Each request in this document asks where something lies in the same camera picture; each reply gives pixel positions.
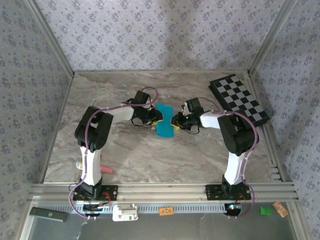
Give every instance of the blue sponge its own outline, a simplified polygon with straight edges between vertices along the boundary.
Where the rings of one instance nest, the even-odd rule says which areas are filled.
[[[175,129],[170,123],[174,116],[174,108],[158,103],[156,109],[159,110],[163,116],[163,121],[159,121],[156,124],[156,133],[160,137],[173,138],[175,136]]]

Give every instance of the black mounting plate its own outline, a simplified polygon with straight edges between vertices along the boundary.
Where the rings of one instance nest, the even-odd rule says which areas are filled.
[[[214,200],[251,200],[250,189],[245,184],[237,184],[237,188],[233,189],[233,191],[227,196],[222,190],[221,184],[208,184],[205,186],[206,199],[208,201]]]
[[[103,195],[102,193],[108,193],[110,196],[110,201],[116,201],[118,195],[118,186],[117,185],[101,185],[101,194],[93,199],[88,195],[84,194],[81,191],[77,191],[78,188],[75,189],[73,193],[73,201],[99,201],[99,202],[108,202],[108,196]]]

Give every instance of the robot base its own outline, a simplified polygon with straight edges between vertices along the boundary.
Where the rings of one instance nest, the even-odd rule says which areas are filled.
[[[205,186],[206,199],[214,200],[251,200],[250,189],[243,182],[230,185],[225,176],[222,177],[222,184],[209,184]]]
[[[94,186],[82,183],[74,190],[74,201],[116,201],[118,194],[117,185],[102,185],[102,179]]]

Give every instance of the pink object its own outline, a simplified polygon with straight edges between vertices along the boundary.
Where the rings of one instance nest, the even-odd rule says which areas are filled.
[[[105,173],[105,174],[113,174],[114,170],[110,167],[100,165],[100,172]]]

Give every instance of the green sticky note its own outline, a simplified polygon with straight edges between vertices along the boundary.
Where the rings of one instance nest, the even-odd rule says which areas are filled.
[[[270,207],[263,207],[263,206],[261,206],[261,207],[260,207],[260,212],[261,212],[261,215],[270,216],[270,215],[272,214]]]

